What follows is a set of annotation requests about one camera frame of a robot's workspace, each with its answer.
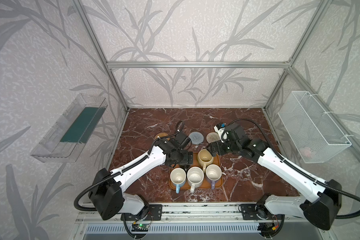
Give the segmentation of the brown wooden round coaster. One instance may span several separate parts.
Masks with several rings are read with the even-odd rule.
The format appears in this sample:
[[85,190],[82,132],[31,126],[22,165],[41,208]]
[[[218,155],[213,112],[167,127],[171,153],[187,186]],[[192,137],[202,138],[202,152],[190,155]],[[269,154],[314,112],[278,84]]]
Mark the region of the brown wooden round coaster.
[[155,140],[156,139],[166,139],[166,140],[169,140],[170,138],[168,138],[168,133],[158,133],[156,136],[155,136]]

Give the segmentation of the grey round felt coaster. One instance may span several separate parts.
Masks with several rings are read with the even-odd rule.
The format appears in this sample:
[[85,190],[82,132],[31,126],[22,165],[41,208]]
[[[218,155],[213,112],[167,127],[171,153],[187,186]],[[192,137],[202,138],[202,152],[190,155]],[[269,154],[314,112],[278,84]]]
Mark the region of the grey round felt coaster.
[[189,134],[189,138],[193,145],[200,145],[204,141],[204,136],[200,132],[192,132]]

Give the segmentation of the cream yellow mug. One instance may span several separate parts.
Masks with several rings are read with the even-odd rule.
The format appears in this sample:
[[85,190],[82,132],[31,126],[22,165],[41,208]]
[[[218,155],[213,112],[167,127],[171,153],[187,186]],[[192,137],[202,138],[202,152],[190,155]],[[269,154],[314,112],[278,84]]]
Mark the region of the cream yellow mug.
[[207,149],[202,149],[197,155],[197,160],[201,169],[205,173],[207,167],[213,163],[214,157]]

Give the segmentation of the beige patterned round coaster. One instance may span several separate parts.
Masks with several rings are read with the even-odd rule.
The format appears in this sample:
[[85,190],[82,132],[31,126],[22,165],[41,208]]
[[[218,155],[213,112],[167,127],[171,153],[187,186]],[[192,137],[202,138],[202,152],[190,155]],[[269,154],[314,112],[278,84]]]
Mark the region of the beige patterned round coaster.
[[207,142],[210,144],[210,143],[213,143],[213,142],[220,141],[221,138],[220,138],[220,136],[219,136],[218,133],[216,133],[216,132],[210,132],[210,133],[207,134],[206,140],[207,140]]

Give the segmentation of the black mug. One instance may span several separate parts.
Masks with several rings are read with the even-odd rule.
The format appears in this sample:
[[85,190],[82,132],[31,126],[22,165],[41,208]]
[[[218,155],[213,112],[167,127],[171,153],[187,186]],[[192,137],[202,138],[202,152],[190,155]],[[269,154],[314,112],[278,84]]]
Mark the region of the black mug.
[[192,164],[190,164],[190,165],[179,165],[179,167],[181,168],[181,169],[183,169],[185,172],[187,172],[191,167],[192,167]]

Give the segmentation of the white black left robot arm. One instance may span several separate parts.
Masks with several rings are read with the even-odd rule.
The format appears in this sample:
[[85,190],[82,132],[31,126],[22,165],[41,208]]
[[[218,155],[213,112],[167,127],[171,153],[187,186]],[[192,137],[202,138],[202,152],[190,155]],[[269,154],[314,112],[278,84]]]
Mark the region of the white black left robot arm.
[[183,149],[183,144],[175,140],[159,140],[148,151],[133,161],[112,171],[102,169],[97,172],[88,196],[101,218],[109,220],[117,214],[132,215],[143,219],[148,214],[149,203],[141,195],[126,194],[125,191],[150,170],[161,166],[189,167],[194,162],[194,154]]

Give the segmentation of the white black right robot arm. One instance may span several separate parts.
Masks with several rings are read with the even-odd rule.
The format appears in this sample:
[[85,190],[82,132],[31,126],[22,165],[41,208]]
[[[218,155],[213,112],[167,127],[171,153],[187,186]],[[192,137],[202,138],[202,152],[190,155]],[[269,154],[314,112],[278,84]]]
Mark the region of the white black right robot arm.
[[267,219],[271,215],[289,215],[306,219],[315,227],[328,231],[342,204],[341,196],[319,185],[320,178],[308,173],[287,159],[279,158],[261,139],[216,141],[206,149],[212,156],[236,154],[263,166],[293,186],[298,197],[264,195],[257,202],[257,215]]

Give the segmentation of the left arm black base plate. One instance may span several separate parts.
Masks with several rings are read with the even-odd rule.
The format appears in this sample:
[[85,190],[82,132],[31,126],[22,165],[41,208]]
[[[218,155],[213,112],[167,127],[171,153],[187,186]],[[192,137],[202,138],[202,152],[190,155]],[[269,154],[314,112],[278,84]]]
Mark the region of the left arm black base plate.
[[122,214],[122,221],[160,221],[162,218],[163,205],[148,204],[136,215],[133,214]]

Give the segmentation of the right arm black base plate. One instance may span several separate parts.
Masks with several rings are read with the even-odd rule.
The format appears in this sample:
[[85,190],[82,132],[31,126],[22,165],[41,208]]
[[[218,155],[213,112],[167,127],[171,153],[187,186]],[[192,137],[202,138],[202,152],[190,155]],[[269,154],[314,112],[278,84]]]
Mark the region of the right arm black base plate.
[[240,204],[239,212],[243,220],[282,220],[283,215],[272,215],[263,205],[259,204]]

